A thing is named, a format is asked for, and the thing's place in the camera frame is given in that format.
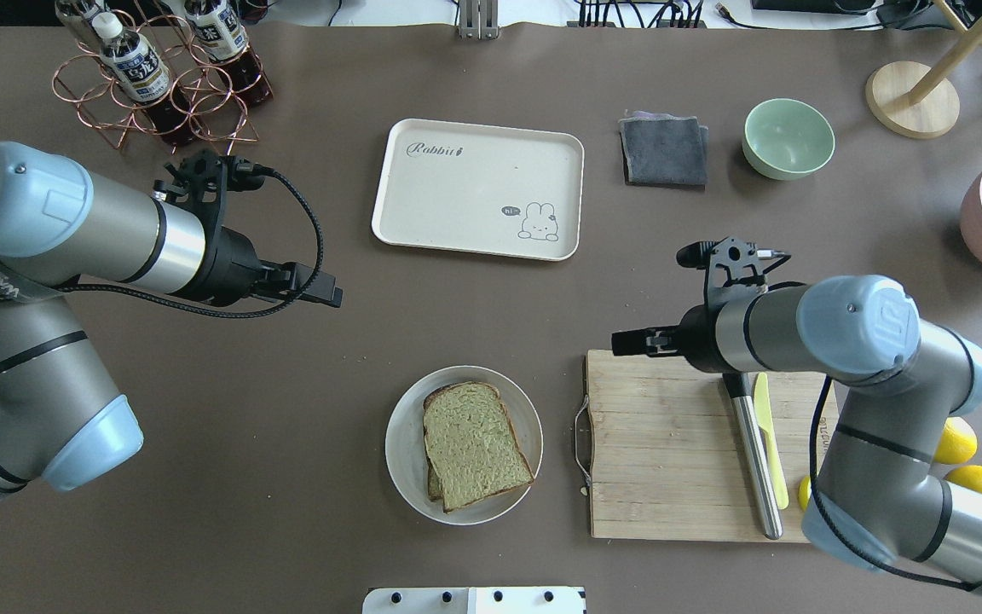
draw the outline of plate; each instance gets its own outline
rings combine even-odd
[[[517,442],[522,448],[522,454],[529,460],[534,477],[540,471],[540,460],[545,449],[545,439],[533,401],[529,400],[521,387],[503,374],[484,367],[460,365],[439,369],[414,382],[412,388],[397,402],[393,415],[389,418],[389,427],[385,429],[385,464],[389,466],[389,475],[401,497],[416,512],[442,524],[460,527],[495,520],[510,512],[529,493],[529,486],[514,489],[451,513],[442,510],[441,501],[430,501],[426,494],[422,402],[430,393],[444,385],[460,384],[463,381],[484,381],[499,389],[502,402],[513,420]]]
[[[373,233],[390,245],[568,259],[583,159],[562,132],[401,120],[385,147]]]

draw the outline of brown tabletop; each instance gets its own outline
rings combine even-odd
[[[808,545],[593,540],[570,436],[586,350],[678,321],[702,277],[675,250],[736,235],[787,249],[781,279],[881,273],[921,314],[982,346],[982,265],[958,210],[982,170],[982,50],[951,75],[957,127],[889,132],[869,74],[933,63],[949,32],[252,31],[275,84],[238,153],[283,171],[319,213],[340,310],[298,304],[219,321],[117,295],[73,296],[147,434],[105,477],[0,504],[0,611],[359,611],[373,587],[574,584],[589,611],[982,611],[982,599],[855,571]],[[73,55],[61,28],[0,28],[0,140],[63,154],[148,191],[168,156],[116,152],[50,92]],[[833,160],[799,182],[755,174],[742,121],[765,98],[822,110]],[[706,189],[627,186],[625,110],[710,127]],[[562,262],[383,244],[370,230],[389,128],[409,117],[568,132],[586,148],[581,244]],[[262,258],[312,261],[308,222],[278,186],[234,194],[227,225]],[[545,432],[533,492],[475,528],[434,524],[383,459],[393,405],[460,364],[522,385]],[[982,409],[970,416],[979,433]]]

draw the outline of green bowl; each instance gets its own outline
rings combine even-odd
[[[800,179],[817,171],[835,151],[835,133],[817,109],[791,98],[771,98],[745,118],[745,159],[771,179]]]

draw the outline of light blue joint cap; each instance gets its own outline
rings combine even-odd
[[[885,276],[830,277],[806,291],[795,318],[810,353],[844,374],[883,372],[919,349],[916,302]]]
[[[112,470],[143,447],[139,420],[120,394],[90,419],[43,470],[54,489],[74,490]]]
[[[950,415],[963,416],[972,413],[982,403],[982,347],[954,333],[958,341],[962,342],[965,350],[972,362],[972,387],[969,389],[969,397],[959,408],[950,412]]]
[[[49,252],[74,234],[93,206],[93,180],[69,157],[0,142],[0,256]]]
[[[877,562],[892,565],[892,562],[897,559],[897,555],[881,543],[881,540],[866,530],[856,519],[851,518],[851,514],[843,512],[843,509],[835,505],[824,493],[821,494],[821,502],[829,512],[829,518],[835,524],[835,528],[843,535],[843,539],[861,549],[863,553],[868,554],[871,559],[877,560]],[[813,498],[810,498],[810,506],[806,509],[806,516],[802,517],[802,534],[806,536],[806,539],[813,542],[815,547],[835,556],[843,563],[860,569],[868,569],[868,571],[883,571],[880,567],[851,552],[850,548],[839,541],[839,537],[835,536],[828,524],[825,524],[825,519],[821,517],[821,512],[814,504]]]

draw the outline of wooden cutting board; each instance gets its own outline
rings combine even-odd
[[[821,374],[768,374],[771,412],[790,505],[780,542],[806,543],[798,484],[808,473],[808,434]],[[589,350],[592,424],[590,534],[636,540],[771,542],[761,532],[729,397],[719,374],[682,358]],[[818,462],[838,411],[817,433]]]

